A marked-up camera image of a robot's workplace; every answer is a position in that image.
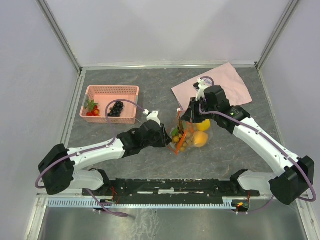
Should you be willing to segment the brown longan bunch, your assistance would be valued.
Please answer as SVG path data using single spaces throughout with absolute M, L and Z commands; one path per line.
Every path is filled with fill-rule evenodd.
M 172 142 L 170 144 L 172 150 L 176 155 L 180 152 L 184 152 L 188 147 L 191 147 L 193 142 L 193 134 L 195 133 L 195 127 L 192 123 L 177 120 L 176 125 L 171 129 L 170 137 Z

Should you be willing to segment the clear zip top bag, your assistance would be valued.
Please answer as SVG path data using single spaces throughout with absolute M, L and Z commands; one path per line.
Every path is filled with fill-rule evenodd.
M 188 122 L 182 120 L 182 116 L 185 113 L 184 110 L 178 107 L 176 111 L 177 115 L 167 131 L 171 138 L 167 148 L 175 155 L 178 155 L 191 148 L 204 147 L 212 137 L 212 134 L 209 133 L 211 128 L 210 120 L 206 119 L 201 123 Z

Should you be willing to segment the yellow peach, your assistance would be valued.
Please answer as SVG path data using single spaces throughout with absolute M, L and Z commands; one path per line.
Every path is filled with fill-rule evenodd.
M 196 131 L 192 136 L 192 144 L 194 147 L 201 148 L 208 142 L 209 135 L 204 131 Z

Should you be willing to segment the black grape bunch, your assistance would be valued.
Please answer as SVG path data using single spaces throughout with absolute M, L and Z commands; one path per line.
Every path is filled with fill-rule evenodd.
M 110 108 L 110 111 L 107 114 L 107 116 L 118 118 L 121 116 L 123 109 L 124 109 L 124 103 L 122 101 L 117 101 L 113 105 L 113 107 Z

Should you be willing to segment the red cherry tomatoes sprig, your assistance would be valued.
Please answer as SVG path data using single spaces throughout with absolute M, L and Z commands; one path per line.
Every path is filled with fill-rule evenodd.
M 86 116 L 87 117 L 99 117 L 100 110 L 98 107 L 98 103 L 94 100 L 87 99 L 85 102 L 84 109 L 87 110 Z

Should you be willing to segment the yellow orange fruit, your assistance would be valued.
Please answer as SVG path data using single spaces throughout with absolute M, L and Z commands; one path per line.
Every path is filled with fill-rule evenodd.
M 206 119 L 201 123 L 196 123 L 195 125 L 198 131 L 205 132 L 211 127 L 211 122 L 209 119 Z

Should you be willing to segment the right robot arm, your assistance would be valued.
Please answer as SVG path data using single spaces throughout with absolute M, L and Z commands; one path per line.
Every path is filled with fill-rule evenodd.
M 219 85 L 198 83 L 182 120 L 193 124 L 214 120 L 217 125 L 251 147 L 271 168 L 271 173 L 244 170 L 229 183 L 236 196 L 246 191 L 273 195 L 290 205 L 296 199 L 314 202 L 313 187 L 315 163 L 309 156 L 300 157 L 282 146 L 264 131 L 241 106 L 231 106 L 225 91 Z

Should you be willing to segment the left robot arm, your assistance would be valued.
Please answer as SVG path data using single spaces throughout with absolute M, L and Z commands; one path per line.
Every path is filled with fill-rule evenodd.
M 137 155 L 148 147 L 165 148 L 171 141 L 164 124 L 148 120 L 139 128 L 122 132 L 105 142 L 78 148 L 57 144 L 38 165 L 39 179 L 48 195 L 68 189 L 89 189 L 106 195 L 111 189 L 106 172 L 87 170 L 87 167 Z

